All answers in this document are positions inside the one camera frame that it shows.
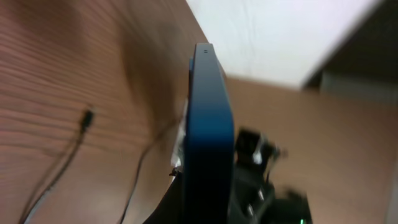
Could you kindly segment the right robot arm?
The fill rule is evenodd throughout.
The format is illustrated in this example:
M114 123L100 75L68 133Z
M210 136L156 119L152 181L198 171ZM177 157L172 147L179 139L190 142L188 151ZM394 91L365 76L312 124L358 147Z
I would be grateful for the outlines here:
M228 223L311 224L308 199L293 189L278 193L269 176L287 151L259 131L241 128L234 145L237 159L228 211Z

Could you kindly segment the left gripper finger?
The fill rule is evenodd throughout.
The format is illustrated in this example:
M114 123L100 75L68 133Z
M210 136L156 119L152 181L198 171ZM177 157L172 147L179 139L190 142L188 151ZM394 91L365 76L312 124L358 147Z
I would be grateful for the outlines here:
M183 174L177 167L169 174L174 180L159 202L156 209L143 224L182 224L182 177Z

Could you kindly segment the blue Galaxy smartphone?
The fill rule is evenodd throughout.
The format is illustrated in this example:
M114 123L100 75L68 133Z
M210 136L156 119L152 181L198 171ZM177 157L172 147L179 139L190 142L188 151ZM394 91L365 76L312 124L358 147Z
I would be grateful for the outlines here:
M226 223L233 179L234 122L212 44L195 46L183 146L184 223Z

